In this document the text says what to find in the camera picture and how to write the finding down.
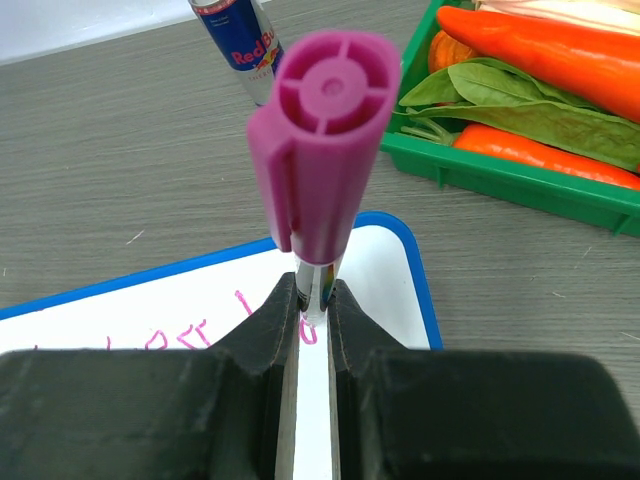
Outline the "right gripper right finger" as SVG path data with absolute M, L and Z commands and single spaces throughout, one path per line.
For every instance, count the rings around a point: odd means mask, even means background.
M 638 429 L 597 360 L 411 349 L 344 282 L 328 320 L 342 478 L 638 477 Z

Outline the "pink capped marker pen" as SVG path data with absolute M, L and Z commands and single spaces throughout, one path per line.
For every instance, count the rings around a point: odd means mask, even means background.
M 283 56 L 247 141 L 269 231 L 297 258 L 299 309 L 326 311 L 401 81 L 385 36 L 322 30 Z

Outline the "blue framed whiteboard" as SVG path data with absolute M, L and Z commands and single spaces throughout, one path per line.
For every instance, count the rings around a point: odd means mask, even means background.
M 284 274 L 291 255 L 259 240 L 91 285 L 1 313 L 1 358 L 23 350 L 203 350 L 246 320 Z M 339 282 L 403 346 L 442 345 L 411 230 L 398 218 L 359 215 Z M 329 326 L 298 318 L 296 423 L 289 479 L 341 476 Z

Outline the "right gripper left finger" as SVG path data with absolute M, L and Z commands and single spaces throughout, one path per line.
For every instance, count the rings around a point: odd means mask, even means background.
M 289 479 L 298 309 L 284 274 L 203 350 L 1 358 L 5 479 Z

